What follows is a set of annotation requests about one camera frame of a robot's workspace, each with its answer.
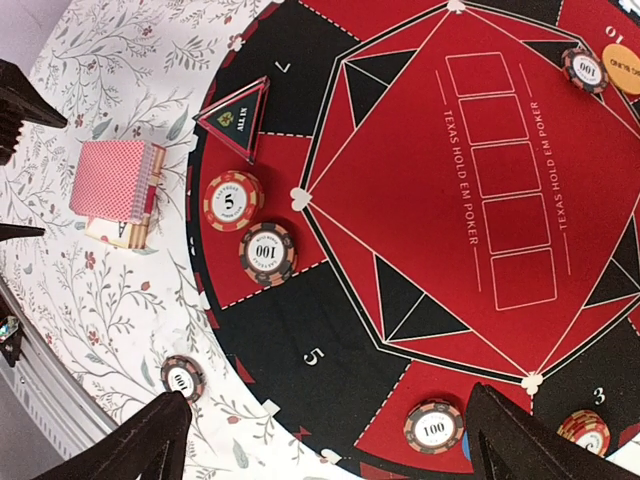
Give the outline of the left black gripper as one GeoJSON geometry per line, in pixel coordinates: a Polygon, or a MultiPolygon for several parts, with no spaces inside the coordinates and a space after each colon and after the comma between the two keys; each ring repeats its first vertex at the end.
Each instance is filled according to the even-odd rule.
{"type": "Polygon", "coordinates": [[[67,119],[47,103],[21,69],[1,60],[1,165],[16,152],[26,122],[62,129],[67,119]]]}

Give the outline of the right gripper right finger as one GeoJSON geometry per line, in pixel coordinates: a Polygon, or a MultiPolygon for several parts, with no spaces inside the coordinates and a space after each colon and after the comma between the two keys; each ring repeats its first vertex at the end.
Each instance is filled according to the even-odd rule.
{"type": "Polygon", "coordinates": [[[562,438],[490,385],[474,385],[466,432],[475,479],[636,479],[562,438]]]}

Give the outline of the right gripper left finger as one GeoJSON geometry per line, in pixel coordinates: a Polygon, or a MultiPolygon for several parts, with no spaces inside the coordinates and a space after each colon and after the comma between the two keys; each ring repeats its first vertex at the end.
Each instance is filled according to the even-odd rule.
{"type": "Polygon", "coordinates": [[[51,479],[181,479],[192,411],[164,392],[103,440],[42,473],[51,479]]]}

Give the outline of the blue small blind button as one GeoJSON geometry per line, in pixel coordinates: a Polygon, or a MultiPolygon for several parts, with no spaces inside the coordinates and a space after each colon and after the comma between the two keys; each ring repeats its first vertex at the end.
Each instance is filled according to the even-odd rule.
{"type": "Polygon", "coordinates": [[[465,431],[465,433],[463,434],[461,443],[462,443],[462,451],[465,459],[468,462],[471,462],[471,452],[470,452],[468,432],[465,431]]]}

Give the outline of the dark chips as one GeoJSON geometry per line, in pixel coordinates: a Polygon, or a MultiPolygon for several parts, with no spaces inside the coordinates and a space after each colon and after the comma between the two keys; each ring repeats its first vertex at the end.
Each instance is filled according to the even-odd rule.
{"type": "Polygon", "coordinates": [[[601,94],[609,85],[602,62],[584,48],[566,49],[561,55],[561,70],[574,86],[590,94],[601,94]]]}
{"type": "Polygon", "coordinates": [[[260,222],[242,237],[239,259],[251,280],[263,287],[275,287],[294,273],[297,251],[291,234],[283,226],[260,222]]]}
{"type": "Polygon", "coordinates": [[[403,433],[408,445],[419,453],[445,453],[463,437],[463,415],[454,404],[444,399],[428,399],[409,413],[403,433]]]}

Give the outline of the dark red chip stack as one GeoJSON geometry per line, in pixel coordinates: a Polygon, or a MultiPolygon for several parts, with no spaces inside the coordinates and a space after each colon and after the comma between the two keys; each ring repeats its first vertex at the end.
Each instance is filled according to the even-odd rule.
{"type": "Polygon", "coordinates": [[[200,365],[190,357],[172,355],[161,367],[161,381],[167,392],[178,391],[193,405],[204,394],[206,379],[200,365]]]}

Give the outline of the orange chips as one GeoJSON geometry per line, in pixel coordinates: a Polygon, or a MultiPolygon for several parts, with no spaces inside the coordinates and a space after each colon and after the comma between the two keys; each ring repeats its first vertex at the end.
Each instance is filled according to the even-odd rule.
{"type": "Polygon", "coordinates": [[[232,232],[247,227],[264,203],[264,189],[253,174],[227,170],[206,187],[202,207],[210,226],[232,232]]]}
{"type": "Polygon", "coordinates": [[[611,441],[611,433],[604,420],[591,410],[578,410],[567,417],[557,434],[580,447],[604,457],[611,441]]]}

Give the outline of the red playing card deck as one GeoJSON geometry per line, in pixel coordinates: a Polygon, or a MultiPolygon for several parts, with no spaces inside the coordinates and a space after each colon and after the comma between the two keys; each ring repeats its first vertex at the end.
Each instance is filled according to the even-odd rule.
{"type": "Polygon", "coordinates": [[[146,141],[84,143],[70,209],[80,216],[140,223],[154,155],[154,146],[146,141]]]}

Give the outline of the triangular all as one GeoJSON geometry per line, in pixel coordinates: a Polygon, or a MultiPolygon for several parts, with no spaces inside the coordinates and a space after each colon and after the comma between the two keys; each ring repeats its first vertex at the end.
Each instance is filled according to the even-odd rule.
{"type": "Polygon", "coordinates": [[[194,120],[254,165],[269,89],[270,79],[262,76],[204,108],[194,120]]]}

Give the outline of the orange big blind button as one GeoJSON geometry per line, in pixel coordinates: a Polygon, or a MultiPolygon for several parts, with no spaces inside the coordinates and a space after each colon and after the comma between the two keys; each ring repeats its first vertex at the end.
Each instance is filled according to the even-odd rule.
{"type": "Polygon", "coordinates": [[[602,52],[602,62],[610,81],[631,95],[640,94],[640,60],[630,48],[611,43],[602,52]]]}

